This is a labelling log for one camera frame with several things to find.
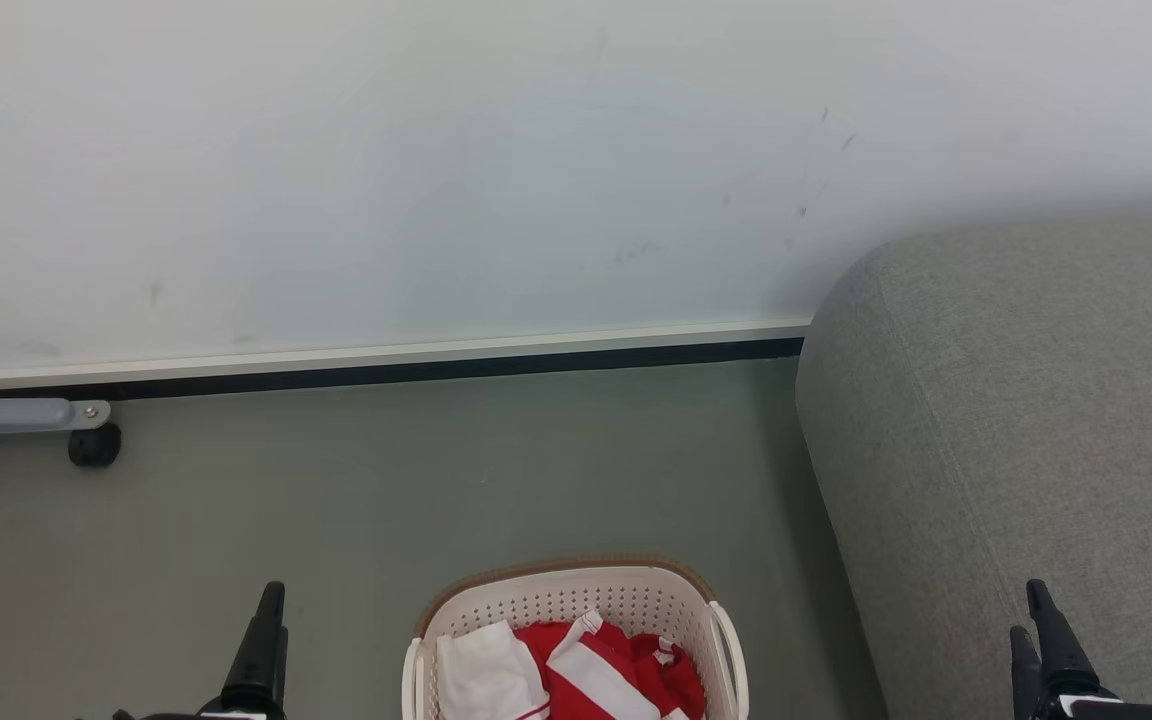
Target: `white wall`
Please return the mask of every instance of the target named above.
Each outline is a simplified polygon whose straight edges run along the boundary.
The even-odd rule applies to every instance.
[[[1152,1],[0,0],[0,369],[812,313],[1152,197]]]

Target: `white plastic basket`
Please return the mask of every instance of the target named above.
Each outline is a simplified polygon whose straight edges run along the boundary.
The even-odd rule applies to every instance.
[[[746,720],[749,680],[727,611],[699,575],[660,559],[600,558],[499,570],[444,591],[416,626],[403,661],[403,720],[442,720],[434,642],[508,620],[513,628],[598,611],[628,635],[654,632],[690,653],[708,720]]]

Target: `gray fabric upholstery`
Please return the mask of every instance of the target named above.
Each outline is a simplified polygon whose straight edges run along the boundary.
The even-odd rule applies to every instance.
[[[814,317],[797,407],[893,720],[1010,717],[1036,577],[1152,702],[1152,217],[881,247]]]

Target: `gray floor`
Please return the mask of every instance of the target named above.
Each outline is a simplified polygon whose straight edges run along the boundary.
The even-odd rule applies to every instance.
[[[425,602],[463,575],[675,558],[745,643],[753,717],[881,717],[794,414],[795,359],[118,408],[118,464],[0,438],[0,717],[194,711],[266,579],[289,715],[399,717]]]

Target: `red and white clothing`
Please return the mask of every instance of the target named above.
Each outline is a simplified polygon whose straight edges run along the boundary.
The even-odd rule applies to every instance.
[[[498,623],[490,628],[505,626]],[[470,632],[458,643],[488,630]],[[502,637],[494,630],[494,637]],[[705,694],[691,659],[682,647],[653,634],[627,638],[621,629],[604,623],[598,612],[590,611],[573,623],[539,623],[513,634],[530,652],[540,675],[548,706],[538,696],[525,702],[483,707],[482,698],[495,698],[499,691],[487,687],[462,692],[461,685],[444,685],[447,662],[471,662],[470,653],[444,657],[439,641],[439,705],[448,720],[703,720]],[[449,675],[465,675],[450,669]],[[530,670],[521,670],[528,675]],[[524,687],[517,676],[503,679],[480,674],[484,685]],[[449,689],[453,696],[448,697]]]

